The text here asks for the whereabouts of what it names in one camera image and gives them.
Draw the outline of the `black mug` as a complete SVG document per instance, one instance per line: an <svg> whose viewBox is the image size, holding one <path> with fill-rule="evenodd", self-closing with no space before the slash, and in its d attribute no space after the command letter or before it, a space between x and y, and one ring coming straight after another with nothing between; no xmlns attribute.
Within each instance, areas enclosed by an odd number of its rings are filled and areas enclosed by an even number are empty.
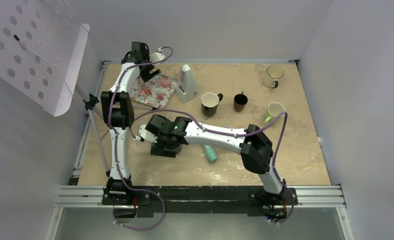
<svg viewBox="0 0 394 240"><path fill-rule="evenodd" d="M223 99L223 94L207 92L201 96L201 111L205 117L212 117L217 111L219 103Z"/></svg>

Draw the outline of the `brown striped mug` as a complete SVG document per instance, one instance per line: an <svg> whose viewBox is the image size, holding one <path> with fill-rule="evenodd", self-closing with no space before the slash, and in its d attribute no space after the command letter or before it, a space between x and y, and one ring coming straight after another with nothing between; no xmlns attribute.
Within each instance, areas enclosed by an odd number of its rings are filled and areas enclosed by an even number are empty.
<svg viewBox="0 0 394 240"><path fill-rule="evenodd" d="M243 91L241 93L235 95L235 97L233 99L234 111L237 113L243 111L243 109L245 108L247 103L248 103L248 97L244 94Z"/></svg>

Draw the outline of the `light green mug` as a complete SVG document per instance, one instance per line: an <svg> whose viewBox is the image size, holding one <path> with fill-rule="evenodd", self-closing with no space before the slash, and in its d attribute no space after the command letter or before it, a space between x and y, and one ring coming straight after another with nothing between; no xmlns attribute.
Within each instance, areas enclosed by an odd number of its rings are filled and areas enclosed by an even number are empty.
<svg viewBox="0 0 394 240"><path fill-rule="evenodd" d="M272 102L268 105L265 116L264 122L266 124L272 122L275 117L277 117L281 112L285 112L286 108L283 104L279 102Z"/></svg>

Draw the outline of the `beige mug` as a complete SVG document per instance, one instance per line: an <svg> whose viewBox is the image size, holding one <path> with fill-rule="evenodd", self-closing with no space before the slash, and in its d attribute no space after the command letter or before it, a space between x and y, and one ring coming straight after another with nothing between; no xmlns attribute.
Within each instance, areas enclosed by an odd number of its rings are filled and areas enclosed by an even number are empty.
<svg viewBox="0 0 394 240"><path fill-rule="evenodd" d="M263 77L263 84L271 89L276 89L279 85L279 80L284 76L284 70L278 65L270 65L266 69Z"/></svg>

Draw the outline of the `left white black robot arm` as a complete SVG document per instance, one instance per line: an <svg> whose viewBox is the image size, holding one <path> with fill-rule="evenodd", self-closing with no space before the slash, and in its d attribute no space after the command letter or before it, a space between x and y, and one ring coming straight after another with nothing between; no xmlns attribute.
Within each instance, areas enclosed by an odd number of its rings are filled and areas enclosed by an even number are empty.
<svg viewBox="0 0 394 240"><path fill-rule="evenodd" d="M152 70L167 59L158 48L150 53L144 42L132 42L131 50L121 61L119 75L113 86L101 93L101 105L105 124L109 127L112 150L112 164L105 194L123 205L129 204L134 197L131 189L131 171L128 160L129 133L135 114L130 98L130 90L141 78L147 82L159 71Z"/></svg>

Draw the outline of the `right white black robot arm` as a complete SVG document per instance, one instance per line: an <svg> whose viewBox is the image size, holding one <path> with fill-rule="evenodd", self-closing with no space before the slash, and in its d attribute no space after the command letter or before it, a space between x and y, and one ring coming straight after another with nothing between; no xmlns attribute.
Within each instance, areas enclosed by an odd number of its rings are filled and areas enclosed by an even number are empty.
<svg viewBox="0 0 394 240"><path fill-rule="evenodd" d="M247 128L225 128L202 124L189 117L174 121L159 114L153 115L145 131L154 136L150 154L175 158L183 145L207 145L241 156L243 166L257 174L267 200L273 204L285 197L282 178L274 170L272 142L253 124Z"/></svg>

